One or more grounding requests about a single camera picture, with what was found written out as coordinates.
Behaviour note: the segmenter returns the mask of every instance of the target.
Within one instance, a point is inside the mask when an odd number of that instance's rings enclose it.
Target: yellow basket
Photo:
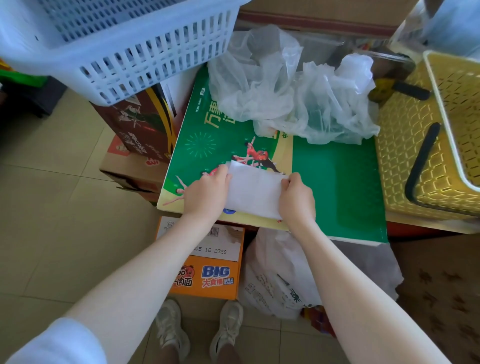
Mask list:
[[[433,95],[395,93],[380,109],[385,207],[438,219],[480,216],[480,63],[425,52],[406,82]]]

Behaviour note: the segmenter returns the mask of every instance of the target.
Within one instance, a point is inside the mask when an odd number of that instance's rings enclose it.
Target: hand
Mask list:
[[[298,173],[292,173],[288,180],[282,180],[278,209],[290,230],[302,224],[315,222],[315,199],[312,189],[303,184]]]
[[[195,215],[212,224],[225,207],[228,185],[232,178],[225,164],[218,166],[213,176],[204,175],[185,189],[184,215]]]

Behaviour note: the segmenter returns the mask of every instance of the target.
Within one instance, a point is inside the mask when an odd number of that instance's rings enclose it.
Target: tile floor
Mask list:
[[[0,125],[0,362],[152,242],[158,213],[98,171],[113,137],[68,91],[44,120]],[[209,363],[222,300],[176,296],[192,341],[187,363]],[[337,340],[304,320],[253,310],[236,347],[246,364],[348,363]],[[157,363],[150,330],[131,363]]]

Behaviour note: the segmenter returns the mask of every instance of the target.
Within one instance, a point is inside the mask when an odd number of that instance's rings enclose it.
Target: green object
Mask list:
[[[210,96],[208,70],[203,67],[195,80],[157,207],[183,212],[183,184],[189,186],[232,159],[287,174],[299,172],[313,190],[316,221],[326,235],[364,244],[388,242],[373,139],[360,146],[320,146],[282,132],[273,138],[258,137],[252,121],[234,121],[218,110]],[[224,210],[220,220],[286,229],[276,220],[231,210]]]
[[[31,76],[16,71],[7,71],[0,69],[0,82],[8,80],[17,84],[23,84],[33,87],[42,87],[47,81],[47,76]]]

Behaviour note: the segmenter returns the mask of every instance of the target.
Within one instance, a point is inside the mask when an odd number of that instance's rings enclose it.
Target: foot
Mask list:
[[[237,301],[227,301],[220,312],[220,329],[210,344],[210,358],[216,363],[218,353],[225,344],[235,345],[243,321],[243,307]]]
[[[160,348],[174,346],[179,352],[179,360],[183,361],[190,352],[190,340],[187,333],[182,330],[180,320],[180,307],[174,300],[165,300],[155,317],[158,328],[156,337],[160,340]]]

